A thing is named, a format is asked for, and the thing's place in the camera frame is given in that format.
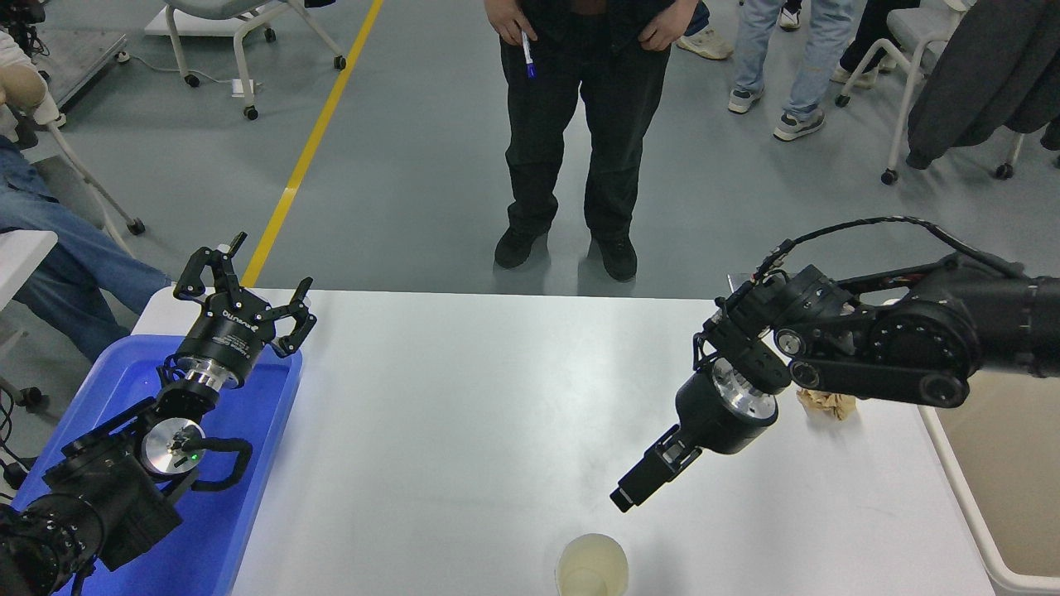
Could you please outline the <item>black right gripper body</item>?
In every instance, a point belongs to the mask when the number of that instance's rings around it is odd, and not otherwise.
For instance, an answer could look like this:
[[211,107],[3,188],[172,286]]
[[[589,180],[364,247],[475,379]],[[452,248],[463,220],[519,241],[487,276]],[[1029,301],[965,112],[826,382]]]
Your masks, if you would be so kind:
[[678,389],[675,410],[684,445],[735,455],[777,420],[777,400],[737,373],[696,371]]

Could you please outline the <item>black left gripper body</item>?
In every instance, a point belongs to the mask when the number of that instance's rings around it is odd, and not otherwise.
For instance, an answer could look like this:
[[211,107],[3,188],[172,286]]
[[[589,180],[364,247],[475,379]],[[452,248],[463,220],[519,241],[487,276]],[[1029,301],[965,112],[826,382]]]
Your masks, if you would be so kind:
[[238,299],[234,306],[229,293],[215,293],[202,305],[200,317],[190,328],[178,347],[178,367],[193,368],[197,363],[212,362],[227,370],[227,386],[242,386],[253,370],[265,347],[276,337],[275,325],[257,320],[270,305],[253,293]]

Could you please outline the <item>standing person's left hand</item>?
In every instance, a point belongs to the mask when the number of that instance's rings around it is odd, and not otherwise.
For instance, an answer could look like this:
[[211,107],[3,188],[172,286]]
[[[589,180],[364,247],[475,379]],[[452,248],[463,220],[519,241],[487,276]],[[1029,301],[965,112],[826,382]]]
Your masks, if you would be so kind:
[[644,50],[662,52],[684,36],[699,1],[672,1],[644,27],[638,42]]

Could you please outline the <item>standing person's right hand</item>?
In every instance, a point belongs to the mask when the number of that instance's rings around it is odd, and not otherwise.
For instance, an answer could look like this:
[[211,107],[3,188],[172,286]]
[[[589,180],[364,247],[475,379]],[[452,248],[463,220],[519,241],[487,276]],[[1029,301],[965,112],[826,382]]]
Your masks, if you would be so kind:
[[537,41],[537,33],[531,27],[518,1],[485,0],[482,3],[488,23],[499,34],[501,41],[509,46],[520,46],[523,38],[527,41]]

